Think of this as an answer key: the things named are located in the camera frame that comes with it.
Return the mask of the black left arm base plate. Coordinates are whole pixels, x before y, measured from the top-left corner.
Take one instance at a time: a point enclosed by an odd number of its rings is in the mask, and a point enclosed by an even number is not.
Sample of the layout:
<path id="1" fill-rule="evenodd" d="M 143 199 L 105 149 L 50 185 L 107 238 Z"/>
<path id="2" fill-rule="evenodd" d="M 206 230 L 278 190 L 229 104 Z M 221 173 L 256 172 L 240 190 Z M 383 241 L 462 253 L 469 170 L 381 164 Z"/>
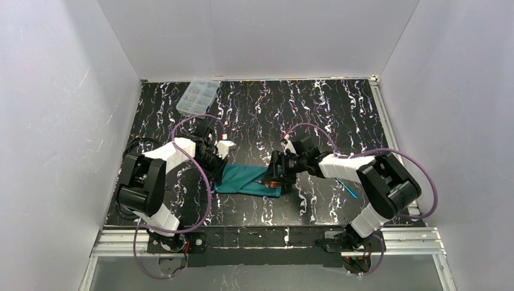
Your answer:
<path id="1" fill-rule="evenodd" d="M 181 253 L 198 254 L 207 250 L 207 237 L 203 232 L 188 232 L 164 236 L 151 230 L 146 231 L 149 235 L 147 245 L 148 253 Z"/>

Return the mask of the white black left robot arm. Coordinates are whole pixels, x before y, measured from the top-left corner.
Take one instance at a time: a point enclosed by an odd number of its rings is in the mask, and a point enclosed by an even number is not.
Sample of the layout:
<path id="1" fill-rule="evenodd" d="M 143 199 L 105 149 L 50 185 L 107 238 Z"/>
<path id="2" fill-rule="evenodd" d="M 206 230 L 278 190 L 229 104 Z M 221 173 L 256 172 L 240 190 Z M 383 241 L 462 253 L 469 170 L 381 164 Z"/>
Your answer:
<path id="1" fill-rule="evenodd" d="M 116 202 L 144 221 L 148 230 L 173 237 L 181 230 L 179 219 L 164 204 L 167 174 L 194 160 L 208 181 L 220 183 L 234 146 L 225 133 L 217 141 L 213 129 L 200 122 L 193 133 L 178 135 L 157 149 L 129 153 L 122 162 Z"/>

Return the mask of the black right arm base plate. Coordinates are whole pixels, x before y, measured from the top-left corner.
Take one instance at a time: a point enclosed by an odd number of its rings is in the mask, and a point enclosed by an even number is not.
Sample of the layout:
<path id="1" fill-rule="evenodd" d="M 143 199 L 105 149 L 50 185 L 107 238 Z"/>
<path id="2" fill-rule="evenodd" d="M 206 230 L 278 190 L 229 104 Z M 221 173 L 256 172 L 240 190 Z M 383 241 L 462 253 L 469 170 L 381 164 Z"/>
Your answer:
<path id="1" fill-rule="evenodd" d="M 348 232 L 346 229 L 329 230 L 315 240 L 314 246 L 329 253 L 361 252 L 361 256 L 370 256 L 373 251 L 382 250 L 381 239 L 384 239 L 381 231 L 375 231 L 366 238 L 362 238 L 356 232 Z"/>

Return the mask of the teal cloth napkin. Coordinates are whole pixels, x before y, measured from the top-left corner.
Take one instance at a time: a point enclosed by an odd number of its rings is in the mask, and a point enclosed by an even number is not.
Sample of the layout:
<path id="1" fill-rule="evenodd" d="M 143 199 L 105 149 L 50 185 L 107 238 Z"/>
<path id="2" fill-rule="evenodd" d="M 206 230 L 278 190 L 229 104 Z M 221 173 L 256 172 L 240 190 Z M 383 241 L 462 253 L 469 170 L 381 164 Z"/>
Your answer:
<path id="1" fill-rule="evenodd" d="M 215 191 L 220 194 L 243 194 L 269 198 L 279 198 L 280 188 L 269 188 L 260 181 L 267 171 L 265 166 L 228 164 Z"/>

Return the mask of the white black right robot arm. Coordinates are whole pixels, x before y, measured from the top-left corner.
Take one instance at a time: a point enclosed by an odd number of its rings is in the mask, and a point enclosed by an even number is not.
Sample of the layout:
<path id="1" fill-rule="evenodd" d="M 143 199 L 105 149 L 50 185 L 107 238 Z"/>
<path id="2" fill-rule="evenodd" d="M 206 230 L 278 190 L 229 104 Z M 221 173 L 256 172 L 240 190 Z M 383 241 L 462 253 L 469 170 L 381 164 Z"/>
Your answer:
<path id="1" fill-rule="evenodd" d="M 368 205 L 346 227 L 345 234 L 362 241 L 379 230 L 421 196 L 422 190 L 398 158 L 390 152 L 349 158 L 322 152 L 310 138 L 285 139 L 275 150 L 261 184 L 280 188 L 293 184 L 299 173 L 324 179 L 343 179 L 362 185 Z"/>

